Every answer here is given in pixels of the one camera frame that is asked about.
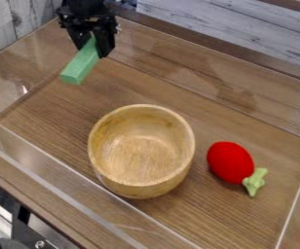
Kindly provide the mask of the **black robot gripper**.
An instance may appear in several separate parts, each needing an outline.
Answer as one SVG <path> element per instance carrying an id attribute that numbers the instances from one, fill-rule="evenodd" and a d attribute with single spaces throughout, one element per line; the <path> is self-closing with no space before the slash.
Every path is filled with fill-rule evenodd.
<path id="1" fill-rule="evenodd" d="M 105 4 L 105 0 L 64 0 L 57 15 L 76 47 L 82 49 L 93 31 L 100 57 L 106 57 L 116 48 L 120 25 L 116 13 Z"/>

